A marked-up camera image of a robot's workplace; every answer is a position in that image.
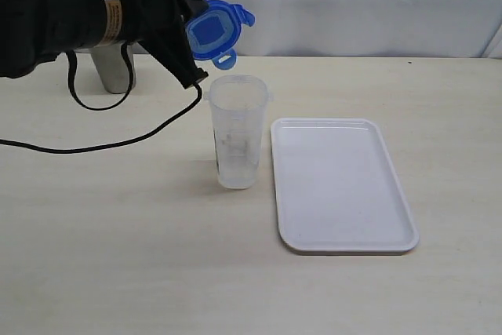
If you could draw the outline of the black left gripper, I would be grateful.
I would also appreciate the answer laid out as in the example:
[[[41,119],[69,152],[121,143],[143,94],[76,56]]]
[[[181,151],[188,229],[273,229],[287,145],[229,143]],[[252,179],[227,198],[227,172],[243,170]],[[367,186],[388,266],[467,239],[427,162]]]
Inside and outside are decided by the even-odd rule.
[[[200,84],[207,72],[195,63],[185,25],[204,13],[206,0],[131,0],[133,14],[140,19],[133,37],[157,60],[167,60],[167,68],[185,88]]]

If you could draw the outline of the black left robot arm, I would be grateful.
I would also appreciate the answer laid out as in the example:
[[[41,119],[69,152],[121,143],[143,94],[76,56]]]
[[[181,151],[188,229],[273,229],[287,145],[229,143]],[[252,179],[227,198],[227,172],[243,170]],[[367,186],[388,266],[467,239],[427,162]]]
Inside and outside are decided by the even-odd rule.
[[[1,0],[1,74],[20,78],[78,49],[138,43],[184,88],[199,84],[186,24],[206,0]]]

